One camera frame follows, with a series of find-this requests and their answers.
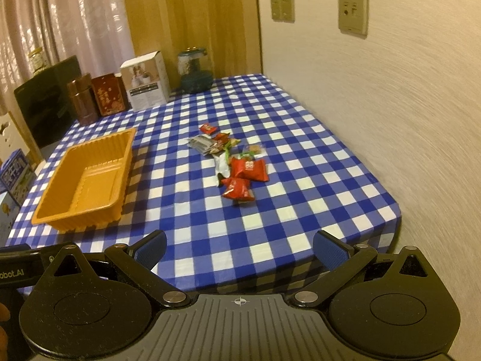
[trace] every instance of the curtain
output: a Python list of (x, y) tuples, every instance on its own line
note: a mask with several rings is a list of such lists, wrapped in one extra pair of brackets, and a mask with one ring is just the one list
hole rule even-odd
[(215, 77), (260, 73), (257, 0), (125, 0), (137, 55), (162, 52), (170, 86), (180, 84), (177, 54), (205, 47)]
[(28, 53), (37, 47), (52, 65), (77, 55), (92, 77), (118, 72), (134, 57), (124, 0), (0, 0), (0, 113), (12, 113), (39, 155), (14, 96), (33, 76)]

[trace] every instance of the table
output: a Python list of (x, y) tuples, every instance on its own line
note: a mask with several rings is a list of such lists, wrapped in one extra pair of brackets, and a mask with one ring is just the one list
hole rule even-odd
[[(222, 198), (213, 159), (187, 147), (207, 122), (244, 143), (264, 144), (269, 181), (252, 183), (255, 202), (235, 206)], [(31, 224), (68, 147), (133, 126), (119, 222), (65, 234)], [(174, 95), (165, 106), (75, 123), (38, 176), (7, 245), (73, 241), (99, 252), (162, 229), (168, 248), (153, 271), (184, 291), (288, 291), (323, 271), (311, 248), (320, 228), (386, 252), (400, 219), (393, 197), (332, 132), (266, 77), (248, 75), (217, 80), (202, 94)]]

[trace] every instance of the snack bag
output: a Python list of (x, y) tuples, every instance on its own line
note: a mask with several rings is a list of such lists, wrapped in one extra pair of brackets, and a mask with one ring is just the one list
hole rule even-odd
[(187, 146), (198, 150), (203, 155), (206, 155), (209, 153), (215, 143), (216, 141), (214, 141), (213, 139), (208, 138), (204, 135), (199, 135), (191, 138), (188, 141)]
[(203, 124), (201, 127), (200, 127), (200, 131), (205, 133), (205, 134), (208, 134), (208, 135), (211, 135), (212, 133), (214, 133), (218, 128), (216, 128), (215, 126), (210, 126), (209, 124)]
[(225, 145), (229, 141), (229, 134), (230, 133), (218, 133), (213, 139)]
[(254, 155), (261, 154), (264, 151), (264, 147), (262, 144), (251, 144), (247, 145), (244, 149), (246, 152), (251, 152)]
[(229, 150), (220, 155), (214, 155), (213, 160), (216, 163), (216, 174), (221, 174), (222, 179), (230, 177)]
[(234, 148), (237, 144), (240, 143), (241, 140), (238, 140), (237, 138), (229, 138), (229, 144), (230, 148)]
[(245, 149), (240, 154), (240, 158), (244, 160), (254, 161), (254, 152), (247, 152)]
[(223, 197), (239, 202), (253, 201), (254, 195), (250, 190), (251, 182), (238, 177), (229, 177), (222, 180), (222, 184), (226, 186)]
[(259, 182), (269, 181), (268, 173), (265, 170), (264, 159), (246, 160), (234, 157), (230, 162), (230, 167), (230, 176), (232, 177), (241, 177), (243, 179), (249, 179), (250, 181), (255, 180)]

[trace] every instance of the teal container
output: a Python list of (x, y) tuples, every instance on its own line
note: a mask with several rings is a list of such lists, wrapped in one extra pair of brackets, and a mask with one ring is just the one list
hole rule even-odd
[(180, 87), (183, 91), (196, 94), (212, 88), (213, 73), (205, 48), (188, 48), (178, 55)]

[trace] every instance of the crosshair marking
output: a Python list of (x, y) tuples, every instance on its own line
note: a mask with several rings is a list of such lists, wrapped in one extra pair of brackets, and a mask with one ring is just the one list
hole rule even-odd
[(237, 305), (244, 305), (245, 303), (248, 303), (246, 299), (239, 297), (233, 301), (233, 303), (236, 303)]

